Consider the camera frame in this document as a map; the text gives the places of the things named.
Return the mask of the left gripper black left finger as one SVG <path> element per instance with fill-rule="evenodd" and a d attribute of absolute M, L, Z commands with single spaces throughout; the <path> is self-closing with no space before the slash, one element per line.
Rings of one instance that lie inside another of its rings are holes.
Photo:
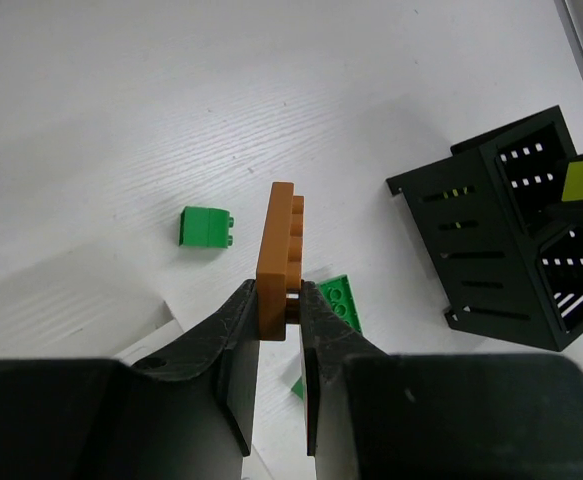
<path fill-rule="evenodd" d="M 212 373 L 210 390 L 243 456 L 251 453 L 259 360 L 255 281 L 244 281 L 212 315 L 132 368 L 167 383 Z"/>

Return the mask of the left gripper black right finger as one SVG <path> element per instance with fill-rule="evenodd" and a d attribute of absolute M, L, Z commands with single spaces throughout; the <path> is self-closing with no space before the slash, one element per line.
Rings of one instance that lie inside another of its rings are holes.
<path fill-rule="evenodd" d="M 319 409 L 326 385 L 349 356 L 386 353 L 338 317 L 315 282 L 302 281 L 299 305 L 307 454 L 315 456 Z"/>

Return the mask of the orange lego brick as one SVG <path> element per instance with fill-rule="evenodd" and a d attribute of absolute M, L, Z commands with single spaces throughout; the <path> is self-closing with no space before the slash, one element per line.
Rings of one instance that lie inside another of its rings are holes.
<path fill-rule="evenodd" d="M 304 198 L 289 182 L 272 184 L 256 268 L 260 338 L 283 341 L 299 320 Z"/>

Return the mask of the black two-cell container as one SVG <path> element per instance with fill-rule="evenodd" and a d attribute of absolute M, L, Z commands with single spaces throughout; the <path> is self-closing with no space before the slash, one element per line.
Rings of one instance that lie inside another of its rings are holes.
<path fill-rule="evenodd" d="M 545 212 L 575 155 L 551 107 L 388 179 L 446 293 L 450 328 L 555 352 L 583 334 L 583 228 Z"/>

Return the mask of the long green lego brick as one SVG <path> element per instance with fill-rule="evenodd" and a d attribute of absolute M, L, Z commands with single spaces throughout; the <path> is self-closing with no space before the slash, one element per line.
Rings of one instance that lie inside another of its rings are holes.
<path fill-rule="evenodd" d="M 362 333 L 348 276 L 340 275 L 319 282 L 318 288 L 333 312 L 358 333 Z"/>

